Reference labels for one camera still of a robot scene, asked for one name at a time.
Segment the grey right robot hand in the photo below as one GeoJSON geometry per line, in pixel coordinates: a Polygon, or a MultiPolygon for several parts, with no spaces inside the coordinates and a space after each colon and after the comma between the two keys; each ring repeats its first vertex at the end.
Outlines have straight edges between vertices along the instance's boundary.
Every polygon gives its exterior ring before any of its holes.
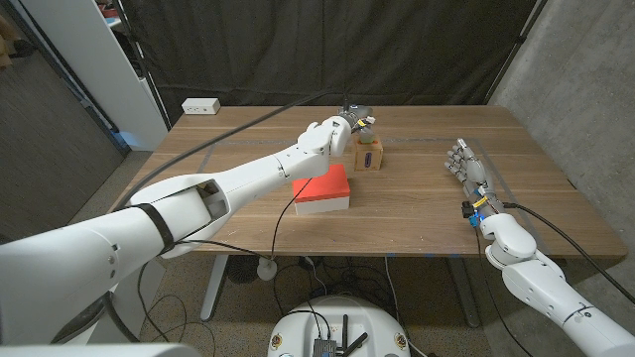
{"type": "Polygon", "coordinates": [[[492,176],[463,139],[458,138],[447,152],[444,166],[462,183],[470,213],[476,213],[484,219],[505,212],[496,196],[492,176]]]}

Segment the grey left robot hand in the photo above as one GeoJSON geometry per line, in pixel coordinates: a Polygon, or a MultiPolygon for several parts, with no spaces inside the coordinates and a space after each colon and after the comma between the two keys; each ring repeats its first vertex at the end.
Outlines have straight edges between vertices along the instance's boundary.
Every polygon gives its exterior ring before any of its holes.
{"type": "Polygon", "coordinates": [[[349,123],[351,133],[359,134],[359,141],[362,144],[372,144],[376,140],[376,135],[372,130],[375,118],[371,107],[346,104],[339,108],[338,115],[349,123]]]}

